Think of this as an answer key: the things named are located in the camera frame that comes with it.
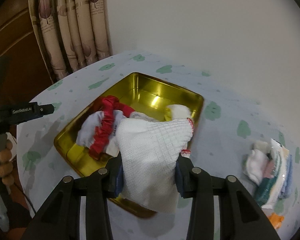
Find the person left hand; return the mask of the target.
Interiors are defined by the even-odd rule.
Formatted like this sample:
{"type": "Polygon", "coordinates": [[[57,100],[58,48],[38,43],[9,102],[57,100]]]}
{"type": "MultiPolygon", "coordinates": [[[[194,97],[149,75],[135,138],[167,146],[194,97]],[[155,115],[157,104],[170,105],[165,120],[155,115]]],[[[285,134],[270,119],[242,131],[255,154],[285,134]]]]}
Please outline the person left hand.
{"type": "Polygon", "coordinates": [[[12,142],[7,139],[5,149],[0,151],[0,178],[2,179],[2,183],[6,187],[10,187],[14,183],[14,178],[12,174],[13,164],[11,162],[12,148],[12,142]]]}

